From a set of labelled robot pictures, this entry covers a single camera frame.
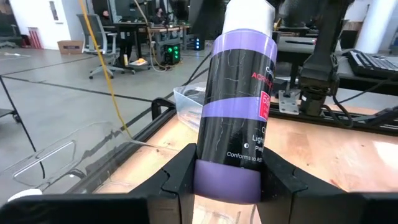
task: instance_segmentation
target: bottle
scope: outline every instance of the bottle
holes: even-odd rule
[[[262,152],[277,55],[275,9],[231,0],[213,44],[198,136],[194,192],[229,203],[261,199]]]
[[[124,59],[124,66],[125,67],[129,66],[129,59],[127,58],[126,54],[123,55],[123,59]]]

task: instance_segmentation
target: red item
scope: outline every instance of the red item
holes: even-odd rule
[[[39,29],[36,27],[28,27],[30,44],[34,49],[43,49],[42,43],[40,41]]]

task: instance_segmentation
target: cardboard box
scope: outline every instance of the cardboard box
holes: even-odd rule
[[[83,41],[61,40],[58,41],[58,48],[61,54],[82,54]]]

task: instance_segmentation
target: desk leg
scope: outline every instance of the desk leg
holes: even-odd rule
[[[156,60],[158,63],[162,63],[162,34],[160,32],[155,33],[155,41],[156,41]]]
[[[187,50],[187,29],[182,29],[182,50]]]
[[[142,51],[141,51],[141,42],[138,37],[138,31],[134,31],[134,38],[135,38],[135,43],[136,43],[136,48],[137,48],[137,53],[138,53],[138,59],[142,58]]]

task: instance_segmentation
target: black bottle label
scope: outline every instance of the black bottle label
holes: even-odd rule
[[[260,169],[273,73],[273,61],[257,51],[213,56],[199,128],[200,159]]]

